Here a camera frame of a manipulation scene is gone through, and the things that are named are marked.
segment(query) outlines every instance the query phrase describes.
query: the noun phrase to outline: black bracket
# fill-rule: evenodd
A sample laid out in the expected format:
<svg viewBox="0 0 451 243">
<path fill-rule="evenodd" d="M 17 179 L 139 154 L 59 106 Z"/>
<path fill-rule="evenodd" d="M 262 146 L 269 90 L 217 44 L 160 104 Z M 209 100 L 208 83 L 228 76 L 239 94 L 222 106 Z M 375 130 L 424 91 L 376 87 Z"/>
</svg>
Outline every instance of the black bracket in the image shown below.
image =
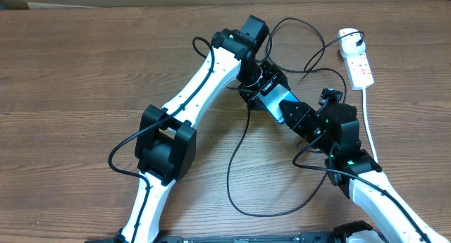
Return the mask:
<svg viewBox="0 0 451 243">
<path fill-rule="evenodd" d="M 140 130 L 167 117 L 165 108 L 148 106 L 141 117 Z M 144 132 L 137 138 L 135 156 L 140 160 L 138 169 L 149 171 L 166 186 L 172 180 L 185 176 L 196 156 L 196 130 L 189 121 L 184 123 L 171 118 L 159 129 Z M 174 138 L 160 130 L 175 130 Z"/>
<path fill-rule="evenodd" d="M 357 108 L 339 103 L 341 98 L 342 92 L 324 88 L 319 99 L 321 108 L 317 111 L 305 102 L 286 100 L 280 102 L 280 109 L 288 127 L 308 142 L 323 135 L 312 148 L 330 156 L 332 165 L 328 158 L 324 162 L 327 168 L 356 176 L 372 170 L 381 172 L 382 168 L 368 152 L 360 149 Z M 350 197 L 349 177 L 331 172 L 328 177 L 347 198 Z"/>
<path fill-rule="evenodd" d="M 237 60 L 241 60 L 237 79 L 242 84 L 250 85 L 260 77 L 260 68 L 255 62 L 255 54 L 268 34 L 268 25 L 251 15 L 241 30 L 224 29 L 217 32 L 211 39 L 211 45 L 216 48 L 222 47 L 234 53 Z"/>
<path fill-rule="evenodd" d="M 288 79 L 285 74 L 268 61 L 260 64 L 259 70 L 259 79 L 254 84 L 250 86 L 241 84 L 238 86 L 238 89 L 241 89 L 239 90 L 240 96 L 246 102 L 247 108 L 255 111 L 267 111 L 265 105 L 259 99 L 259 95 L 268 95 L 279 84 L 284 86 L 288 91 L 291 88 L 288 85 Z"/>
</svg>

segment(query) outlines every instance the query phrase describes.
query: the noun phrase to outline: white plastic casing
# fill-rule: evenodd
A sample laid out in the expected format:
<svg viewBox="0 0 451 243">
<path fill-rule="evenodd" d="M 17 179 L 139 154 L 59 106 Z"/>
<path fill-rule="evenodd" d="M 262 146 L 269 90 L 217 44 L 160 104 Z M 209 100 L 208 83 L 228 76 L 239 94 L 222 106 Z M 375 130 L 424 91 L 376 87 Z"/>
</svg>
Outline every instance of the white plastic casing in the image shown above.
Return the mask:
<svg viewBox="0 0 451 243">
<path fill-rule="evenodd" d="M 164 204 L 169 195 L 169 191 L 175 183 L 175 180 L 170 182 L 167 186 L 161 185 L 161 180 L 151 175 L 150 173 L 141 173 L 150 182 L 151 188 L 146 206 L 140 218 L 140 226 L 138 226 L 134 243 L 151 243 L 156 239 L 159 232 L 159 223 L 161 213 L 163 212 Z M 122 236 L 126 242 L 131 242 L 133 232 L 135 231 L 135 224 L 140 212 L 142 202 L 146 195 L 146 182 L 140 178 L 138 186 L 138 193 L 136 195 L 135 204 L 133 205 L 132 214 L 128 220 L 127 225 L 122 229 Z"/>
<path fill-rule="evenodd" d="M 355 31 L 357 30 L 354 28 L 341 29 L 338 36 Z M 374 79 L 365 53 L 365 42 L 357 46 L 356 42 L 361 38 L 360 34 L 353 35 L 355 36 L 346 36 L 340 40 L 340 53 L 344 58 L 352 89 L 361 90 L 374 84 Z"/>
<path fill-rule="evenodd" d="M 359 174 L 359 177 L 387 190 L 392 197 L 399 201 L 421 230 L 428 235 L 431 242 L 448 242 L 418 217 L 393 189 L 384 172 L 378 173 L 373 170 Z M 422 242 L 420 234 L 415 231 L 415 228 L 401 210 L 389 198 L 381 195 L 379 191 L 358 180 L 350 180 L 349 191 L 353 202 L 369 215 L 389 243 Z"/>
<path fill-rule="evenodd" d="M 241 61 L 235 58 L 235 54 L 223 49 L 213 48 L 215 56 L 214 71 L 204 86 L 186 105 L 185 110 L 179 112 L 174 118 L 180 122 L 191 122 L 191 127 L 197 129 L 199 121 L 204 116 L 211 103 L 219 95 L 222 89 L 232 82 L 240 72 Z M 211 67 L 211 54 L 207 56 L 202 67 L 196 75 L 187 83 L 182 91 L 171 101 L 163 105 L 167 108 L 167 114 L 171 114 L 185 102 L 185 100 L 198 88 Z"/>
</svg>

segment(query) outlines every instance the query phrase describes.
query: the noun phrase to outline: robotic arm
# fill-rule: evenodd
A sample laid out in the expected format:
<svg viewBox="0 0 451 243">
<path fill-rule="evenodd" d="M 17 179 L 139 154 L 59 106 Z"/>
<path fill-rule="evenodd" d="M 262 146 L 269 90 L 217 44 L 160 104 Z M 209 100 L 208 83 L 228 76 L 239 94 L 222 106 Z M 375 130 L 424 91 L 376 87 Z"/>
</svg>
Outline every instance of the robotic arm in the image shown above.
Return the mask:
<svg viewBox="0 0 451 243">
<path fill-rule="evenodd" d="M 131 243 L 136 230 L 136 243 L 152 243 L 158 236 L 159 220 L 168 193 L 175 182 L 181 180 L 195 157 L 196 128 L 206 110 L 221 90 L 235 78 L 241 82 L 240 96 L 252 110 L 264 110 L 280 123 L 295 131 L 329 156 L 327 168 L 362 177 L 386 189 L 407 210 L 415 223 L 432 242 L 448 242 L 425 224 L 391 187 L 381 167 L 360 149 L 359 121 L 355 107 L 340 104 L 342 93 L 324 89 L 321 108 L 315 111 L 299 101 L 290 91 L 286 76 L 277 67 L 264 61 L 257 65 L 255 54 L 269 34 L 265 22 L 250 16 L 241 30 L 224 29 L 213 39 L 214 71 L 204 86 L 160 130 L 150 130 L 137 138 L 135 156 L 139 159 L 140 174 L 151 184 L 149 199 L 144 204 L 142 219 L 135 228 L 138 213 L 144 202 L 146 183 L 140 179 L 139 189 L 128 224 L 119 230 L 115 243 Z M 143 113 L 140 130 L 174 112 L 206 77 L 211 67 L 211 54 L 206 57 L 196 75 L 183 90 L 162 109 L 149 106 Z M 169 137 L 161 130 L 170 130 Z M 386 196 L 363 182 L 339 173 L 329 173 L 330 181 L 338 186 L 373 219 L 389 242 L 422 242 L 412 223 Z M 382 242 L 380 237 L 366 229 L 334 230 L 330 242 Z"/>
</svg>

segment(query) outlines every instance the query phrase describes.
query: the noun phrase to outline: white power cord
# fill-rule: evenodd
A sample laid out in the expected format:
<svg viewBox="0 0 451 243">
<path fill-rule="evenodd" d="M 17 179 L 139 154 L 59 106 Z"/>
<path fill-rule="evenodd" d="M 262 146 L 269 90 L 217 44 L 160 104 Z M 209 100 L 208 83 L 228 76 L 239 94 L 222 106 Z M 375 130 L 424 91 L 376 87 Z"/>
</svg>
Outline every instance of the white power cord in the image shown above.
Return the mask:
<svg viewBox="0 0 451 243">
<path fill-rule="evenodd" d="M 373 137 L 371 136 L 371 131 L 369 129 L 369 124 L 368 124 L 368 116 L 366 114 L 366 89 L 365 87 L 362 88 L 362 101 L 363 101 L 363 112 L 364 112 L 364 122 L 365 122 L 365 130 L 366 130 L 366 134 L 368 135 L 368 140 L 369 140 L 369 146 L 371 147 L 371 151 L 373 152 L 373 159 L 376 163 L 378 162 L 378 156 L 376 154 L 376 148 L 374 147 L 374 143 L 373 143 Z"/>
</svg>

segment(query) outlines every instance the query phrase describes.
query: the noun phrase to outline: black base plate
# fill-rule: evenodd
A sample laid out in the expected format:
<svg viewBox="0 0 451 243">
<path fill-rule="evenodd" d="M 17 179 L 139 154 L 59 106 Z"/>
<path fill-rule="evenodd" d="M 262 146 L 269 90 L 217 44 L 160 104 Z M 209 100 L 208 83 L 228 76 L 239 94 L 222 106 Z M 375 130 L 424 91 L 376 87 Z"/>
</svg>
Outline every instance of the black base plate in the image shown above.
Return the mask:
<svg viewBox="0 0 451 243">
<path fill-rule="evenodd" d="M 301 232 L 298 235 L 237 236 L 237 237 L 192 237 L 163 236 L 154 243 L 328 243 L 330 232 Z M 112 243 L 113 239 L 86 241 L 85 243 Z"/>
</svg>

